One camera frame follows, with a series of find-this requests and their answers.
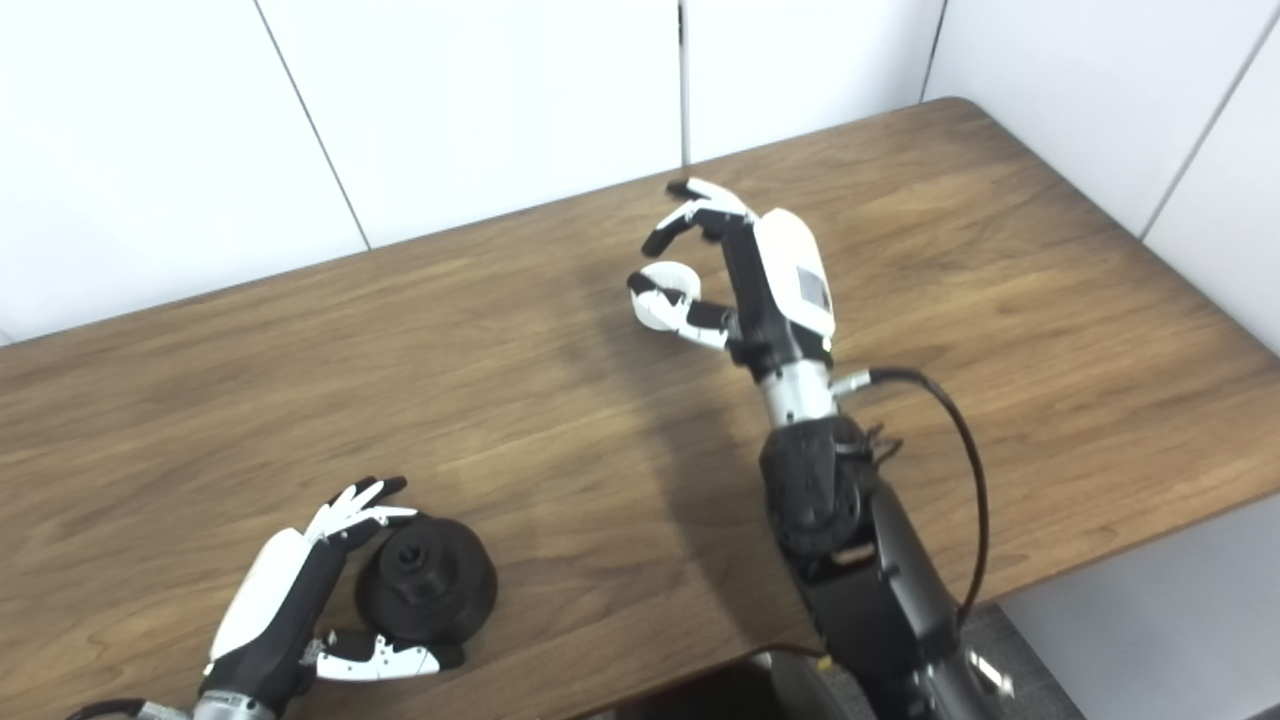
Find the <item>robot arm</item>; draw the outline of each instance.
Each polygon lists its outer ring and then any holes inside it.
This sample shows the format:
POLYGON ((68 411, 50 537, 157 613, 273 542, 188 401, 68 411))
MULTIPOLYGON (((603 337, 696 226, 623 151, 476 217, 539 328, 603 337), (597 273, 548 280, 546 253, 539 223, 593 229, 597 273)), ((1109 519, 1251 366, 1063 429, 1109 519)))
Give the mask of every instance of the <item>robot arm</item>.
POLYGON ((197 719, 206 706, 225 710, 229 698, 238 707, 237 697, 279 717, 316 678, 380 680, 445 666, 426 646, 396 647, 372 632, 314 637, 347 555, 419 515, 378 505, 404 486, 403 478, 365 478, 321 505, 305 532, 285 528, 262 546, 214 637, 197 719))
MULTIPOLYGON (((858 679, 881 720, 997 717, 995 697, 1011 694, 1011 684, 965 651, 959 633, 982 564, 957 612, 896 493, 879 477, 876 432, 842 415, 837 400, 877 382, 908 379, 933 392, 948 413, 954 404, 914 370, 873 369, 831 380, 831 292, 817 241, 800 218, 786 210, 758 217, 704 181, 672 183, 667 191, 686 202, 659 223, 643 252, 657 256, 695 225, 721 243, 737 300, 724 347, 751 372, 773 427, 760 454, 769 524, 832 659, 858 679)), ((662 282, 650 279, 658 286, 650 292, 660 293, 662 282)), ((982 480, 968 427, 959 411, 952 419, 982 480)), ((984 502, 980 492, 983 542, 984 502)))
MULTIPOLYGON (((285 528, 266 541, 218 628, 200 700, 191 714, 128 700, 90 705, 72 719, 124 714, 143 720, 276 720, 289 701, 307 692, 317 678, 375 682, 428 675, 462 665, 463 655, 457 643, 465 639, 463 634, 479 629, 493 609, 497 593, 493 566, 479 539, 461 524, 431 519, 411 507, 380 505, 406 484, 404 478, 365 478, 321 505, 305 530, 285 528), (429 643, 398 639, 385 630, 332 630, 323 638, 315 637, 316 623, 346 566, 347 555, 384 528, 401 528, 388 541, 404 541, 397 543, 397 552, 419 547, 424 538, 436 542, 436 561, 458 551, 467 552, 470 562, 454 568, 449 578, 466 578, 466 597, 454 592, 457 583, 445 587, 448 583, 442 582, 434 588, 438 592, 420 598, 422 602, 416 606, 449 603, 444 610, 452 610, 453 615, 440 612, 431 626, 454 630, 452 637, 433 633, 439 644, 434 639, 429 643), (404 533, 411 537, 401 538, 404 533), (448 547, 439 544, 440 533, 449 533, 454 542, 448 547), (466 537, 457 541, 460 534, 466 537), (466 620, 465 630, 462 624, 454 623, 460 615, 466 620)), ((397 553, 390 560, 389 564, 403 569, 411 582, 421 582, 420 571, 430 570, 425 557, 401 564, 397 553)), ((381 589, 381 564, 372 570, 366 568, 366 594, 396 589, 381 589)), ((420 628, 424 616, 415 615, 402 626, 420 628)))

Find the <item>white robotic finger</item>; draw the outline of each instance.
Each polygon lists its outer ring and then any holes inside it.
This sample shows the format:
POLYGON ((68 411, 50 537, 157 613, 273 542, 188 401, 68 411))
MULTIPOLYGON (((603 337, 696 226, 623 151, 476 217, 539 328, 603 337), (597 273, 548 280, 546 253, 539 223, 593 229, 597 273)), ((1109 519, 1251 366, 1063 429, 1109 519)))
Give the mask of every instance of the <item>white robotic finger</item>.
POLYGON ((374 639, 367 659, 346 659, 330 652, 316 656, 316 678, 348 683, 371 683, 431 675, 440 671, 440 661, 424 646, 394 650, 384 635, 374 639))

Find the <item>white wall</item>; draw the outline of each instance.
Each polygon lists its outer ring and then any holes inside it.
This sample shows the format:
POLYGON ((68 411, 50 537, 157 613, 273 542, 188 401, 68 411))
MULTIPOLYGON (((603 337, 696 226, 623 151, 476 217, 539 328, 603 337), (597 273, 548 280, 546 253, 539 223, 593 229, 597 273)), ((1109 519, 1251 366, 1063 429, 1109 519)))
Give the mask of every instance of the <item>white wall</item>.
POLYGON ((1271 29, 1147 245, 1280 354, 1280 31, 1271 29))
POLYGON ((694 163, 920 100, 942 0, 686 0, 694 163))
POLYGON ((680 167, 675 0, 262 0, 375 246, 680 167))
POLYGON ((1280 496, 1001 607, 1088 720, 1245 720, 1280 705, 1277 518, 1280 496))
POLYGON ((951 0, 925 95, 975 101, 1142 236, 1277 6, 951 0))
POLYGON ((14 340, 364 247, 252 1, 0 5, 14 340))
MULTIPOLYGON (((961 9, 964 18, 968 1, 952 0, 951 8, 961 9)), ((1187 8, 1180 4, 1169 12, 1187 8)), ((1230 9, 1230 15, 1243 4, 1213 8, 1230 9)), ((1103 26, 1111 17, 1097 13, 1092 23, 1082 17, 1079 24, 1103 26)), ((1056 22, 1080 40, 1079 28, 1073 31, 1062 18, 1056 22)), ((1156 217, 1147 242, 1280 351, 1280 286, 1275 281, 1280 270, 1280 32, 1271 22, 1274 14, 1261 20, 1258 37, 1270 28, 1266 45, 1252 64, 1242 64, 1244 76, 1221 115, 1204 128, 1207 136, 1198 152, 1190 156, 1194 143, 1185 149, 1187 172, 1156 217)), ((948 28, 943 28, 945 44, 948 28)), ((1248 38, 1253 35, 1242 29, 1230 55, 1252 50, 1256 44, 1248 38)), ((1220 35, 1210 29, 1206 37, 1220 35)), ((1196 54, 1194 47, 1188 51, 1196 54)), ((1117 59, 1112 74, 1128 77, 1125 63, 1117 59)), ((1176 63, 1146 69, 1160 76, 1149 88, 1161 95, 1153 106, 1185 100, 1174 76, 1184 69, 1176 63)), ((1016 83, 1028 79, 1020 70, 986 68, 984 73, 984 82, 995 86, 978 90, 979 97, 993 97, 996 108, 1009 108, 1007 117, 1021 123, 1015 131, 1021 128, 1024 137, 1037 138, 1065 159, 1087 192, 1101 192, 1130 220, 1140 219, 1130 211, 1146 208, 1149 199, 1124 200, 1120 186, 1138 188, 1143 184, 1135 182, 1139 164, 1184 145, 1167 131, 1178 129, 1180 137, 1188 129, 1181 127, 1188 108, 1181 114, 1170 110, 1167 127, 1161 117, 1123 97, 1110 99, 1106 117, 1093 105, 1071 102, 1055 105, 1061 117, 1047 119, 1029 101, 1016 100, 1016 83), (1075 123, 1082 132, 1070 131, 1075 123), (1121 140, 1130 150, 1115 145, 1121 140), (1069 151, 1076 155, 1065 155, 1069 151), (1108 179, 1112 170, 1115 178, 1108 179)), ((1064 65, 1057 74, 1064 86, 1076 88, 1078 99, 1116 90, 1098 88, 1107 81, 1092 67, 1074 70, 1064 65)), ((1194 76, 1188 85, 1194 95, 1194 76)), ((954 86, 952 78, 948 87, 954 86)), ((1059 100, 1051 96, 1050 102, 1059 100)), ((1144 181, 1152 188, 1162 182, 1162 176, 1144 181)), ((1224 447, 1224 454, 1230 454, 1230 447, 1224 447)), ((1034 587, 1002 606, 1089 720, 1244 720, 1280 705, 1277 519, 1280 497, 1274 497, 1034 587)))

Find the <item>cable connector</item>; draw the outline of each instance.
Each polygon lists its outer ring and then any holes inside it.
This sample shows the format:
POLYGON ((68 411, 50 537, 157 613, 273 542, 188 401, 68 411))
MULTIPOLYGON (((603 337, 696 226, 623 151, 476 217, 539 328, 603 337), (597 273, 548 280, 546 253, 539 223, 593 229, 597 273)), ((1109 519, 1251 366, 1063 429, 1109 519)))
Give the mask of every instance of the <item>cable connector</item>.
POLYGON ((863 389, 864 387, 872 384, 872 372, 860 370, 852 375, 845 375, 840 379, 831 382, 831 396, 835 398, 844 397, 863 389))

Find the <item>robotic hand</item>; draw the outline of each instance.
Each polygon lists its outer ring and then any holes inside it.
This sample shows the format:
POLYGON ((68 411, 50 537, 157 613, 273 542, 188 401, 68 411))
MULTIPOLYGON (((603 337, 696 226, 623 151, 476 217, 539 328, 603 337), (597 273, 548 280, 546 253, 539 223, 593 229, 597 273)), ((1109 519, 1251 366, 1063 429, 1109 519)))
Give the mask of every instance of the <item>robotic hand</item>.
POLYGON ((218 628, 191 714, 142 700, 118 700, 90 705, 68 720, 115 712, 143 720, 275 720, 316 678, 388 680, 462 665, 457 643, 479 629, 494 605, 493 565, 463 525, 411 507, 379 505, 406 484, 404 478, 365 478, 321 505, 306 530, 285 528, 266 541, 218 628), (314 637, 347 555, 384 528, 399 529, 361 575, 357 601, 366 621, 372 615, 374 625, 398 624, 415 637, 375 630, 332 630, 314 637), (428 550, 422 550, 424 542, 428 550), (460 552, 468 561, 466 568, 453 562, 460 552), (388 573, 398 575, 398 585, 379 584, 388 573), (453 592, 456 580, 467 583, 465 593, 453 592), (417 596, 401 602, 394 596, 402 589, 417 596), (371 611, 370 603, 376 603, 371 611), (444 607, 442 603, 453 614, 433 612, 444 607), (396 607, 387 623, 389 605, 396 607), (424 612, 434 616, 424 620, 424 612), (456 623, 460 618, 463 625, 456 623), (430 628, 420 633, 424 621, 430 628), (424 633, 443 639, 421 642, 424 633))
POLYGON ((687 179, 667 186, 685 204, 641 252, 660 255, 694 227, 719 242, 737 309, 701 302, 696 274, 657 263, 627 279, 640 320, 727 350, 759 387, 772 432, 760 454, 771 529, 832 659, 863 687, 881 720, 986 720, 1012 684, 960 642, 986 565, 986 486, 977 446, 955 404, 923 374, 869 369, 832 382, 836 329, 817 241, 786 210, 755 215, 733 193, 687 179), (897 446, 841 414, 841 396, 910 382, 942 402, 978 482, 979 552, 957 609, 879 464, 897 446))

